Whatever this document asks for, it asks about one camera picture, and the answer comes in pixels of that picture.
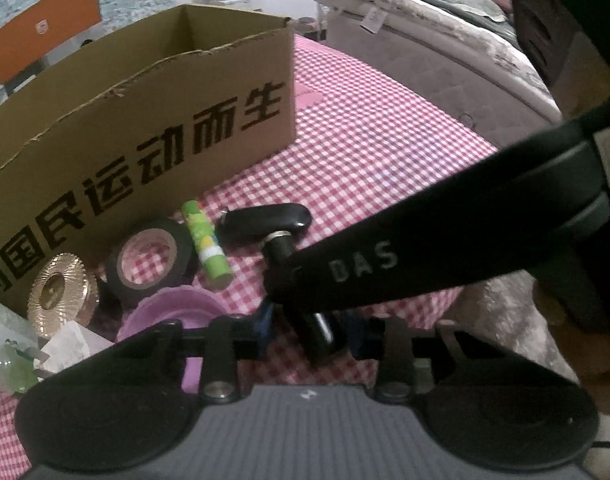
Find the person's right hand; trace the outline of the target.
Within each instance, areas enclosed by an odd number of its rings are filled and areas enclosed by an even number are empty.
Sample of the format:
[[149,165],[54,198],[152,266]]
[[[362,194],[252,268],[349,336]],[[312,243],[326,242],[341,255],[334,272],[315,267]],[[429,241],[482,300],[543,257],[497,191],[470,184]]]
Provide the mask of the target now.
[[546,295],[537,282],[533,300],[582,388],[589,392],[600,412],[610,415],[610,336],[584,334],[570,325],[559,302]]

